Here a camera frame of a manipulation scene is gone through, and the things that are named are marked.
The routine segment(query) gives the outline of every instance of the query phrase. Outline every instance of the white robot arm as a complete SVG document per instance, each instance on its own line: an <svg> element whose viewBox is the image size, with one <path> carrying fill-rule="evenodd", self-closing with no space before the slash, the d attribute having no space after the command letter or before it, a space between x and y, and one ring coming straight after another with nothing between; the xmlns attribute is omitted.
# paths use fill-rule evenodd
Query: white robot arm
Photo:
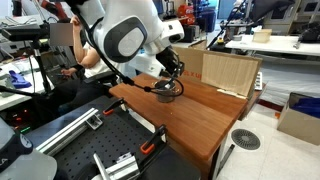
<svg viewBox="0 0 320 180"><path fill-rule="evenodd" d="M131 66L154 77L160 77L166 69L156 55L168 51L171 43L184 37L178 20L159 19L152 0L106 0L106 12L100 0L65 1L80 16L82 24L87 24L89 42L101 51L105 62L130 61ZM138 54L141 48L144 54ZM180 69L180 64L176 64L176 69Z"/></svg>

